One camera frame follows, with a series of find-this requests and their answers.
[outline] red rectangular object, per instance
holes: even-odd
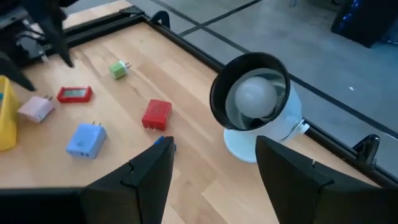
[[[142,117],[142,125],[145,128],[152,128],[164,131],[167,127],[172,104],[161,100],[150,100],[148,107]]]
[[[77,91],[84,91],[82,95],[76,94]],[[57,99],[61,103],[84,103],[89,102],[93,90],[90,86],[61,87]]]

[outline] yellow object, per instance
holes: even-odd
[[[17,144],[17,110],[19,102],[10,80],[0,75],[0,151]]]

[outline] light bulb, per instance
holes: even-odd
[[[235,92],[235,105],[249,118],[262,118],[272,113],[277,103],[273,84],[262,77],[251,77],[239,84]]]

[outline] wooden tabletop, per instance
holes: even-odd
[[[78,24],[128,6],[117,1],[71,15]],[[278,223],[257,165],[237,160],[225,148],[223,128],[209,106],[216,73],[148,25],[75,47],[75,68],[59,56],[25,71],[37,96],[56,96],[61,86],[92,87],[89,103],[60,104],[42,123],[19,122],[18,145],[0,153],[0,187],[82,186],[147,149],[159,136],[174,136],[174,172],[164,223]],[[129,75],[113,80],[108,66],[129,62]],[[32,93],[15,86],[22,102]],[[150,99],[172,103],[165,132],[147,131],[141,118]],[[65,146],[80,123],[101,122],[108,133],[95,160],[75,159]],[[306,136],[292,149],[365,182],[367,177]]]

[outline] concrete floor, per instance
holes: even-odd
[[[67,12],[111,1],[80,0]],[[279,57],[300,84],[294,83],[304,116],[348,146],[378,134],[377,164],[398,177],[398,141],[392,137],[398,136],[398,104],[392,103],[398,95],[396,47],[367,49],[332,34],[335,12],[307,0],[296,7],[289,7],[289,0],[128,1],[148,15],[168,11],[173,31],[223,63],[247,51]],[[328,99],[319,97],[322,92]],[[334,101],[360,114],[355,117]]]

